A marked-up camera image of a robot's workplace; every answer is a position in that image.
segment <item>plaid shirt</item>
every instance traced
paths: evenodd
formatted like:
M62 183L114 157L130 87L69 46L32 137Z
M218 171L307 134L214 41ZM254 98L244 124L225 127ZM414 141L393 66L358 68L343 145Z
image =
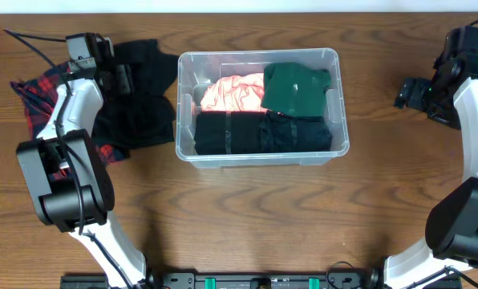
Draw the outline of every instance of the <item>plaid shirt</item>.
M61 72L68 71L68 63L58 65ZM54 68L49 69L37 79L25 83L11 82L10 86L20 96L25 106L25 117L29 126L29 135L33 140L43 130L54 111L57 102L55 85L59 74ZM126 149L119 149L109 144L96 144L96 151L104 165L128 158Z

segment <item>dark green shirt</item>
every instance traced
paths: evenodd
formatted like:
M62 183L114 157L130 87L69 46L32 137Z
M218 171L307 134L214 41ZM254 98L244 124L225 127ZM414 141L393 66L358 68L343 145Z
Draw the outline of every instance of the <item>dark green shirt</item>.
M287 116L323 116L330 82L327 70L272 63L264 69L262 107Z

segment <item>wooden tabletop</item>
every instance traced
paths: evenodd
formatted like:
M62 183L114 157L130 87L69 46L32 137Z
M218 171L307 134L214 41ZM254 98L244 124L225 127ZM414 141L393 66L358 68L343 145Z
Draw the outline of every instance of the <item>wooden tabletop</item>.
M162 51L331 47L340 57L350 151L324 166L195 169L174 143L107 168L115 212L156 268L202 272L369 267L423 237L430 209L460 183L461 133L392 107L407 76L431 77L451 29L478 14L0 15L0 28L114 43L159 39ZM56 63L62 43L34 41ZM10 80L48 68L0 31L0 288L56 288L101 272L86 249L36 217L15 149L28 140ZM166 96L176 103L176 85ZM478 271L468 274L478 281Z

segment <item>pink cloth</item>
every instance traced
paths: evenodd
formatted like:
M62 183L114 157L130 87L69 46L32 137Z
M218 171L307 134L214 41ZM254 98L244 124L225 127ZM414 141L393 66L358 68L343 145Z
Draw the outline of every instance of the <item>pink cloth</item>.
M219 79L207 88L201 100L204 112L265 112L261 107L264 97L264 73L247 76L234 75Z

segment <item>storage box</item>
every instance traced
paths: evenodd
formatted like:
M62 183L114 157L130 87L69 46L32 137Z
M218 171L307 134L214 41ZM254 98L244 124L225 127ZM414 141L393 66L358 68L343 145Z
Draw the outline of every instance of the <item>storage box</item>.
M325 123L333 135L329 152L255 153L199 156L194 149L196 116L207 88L220 78L263 72L271 63L296 62L312 69L327 69L331 76L326 92ZM323 165L350 148L342 97L337 52L330 48L283 51L186 52L178 61L176 155L197 168L237 165Z

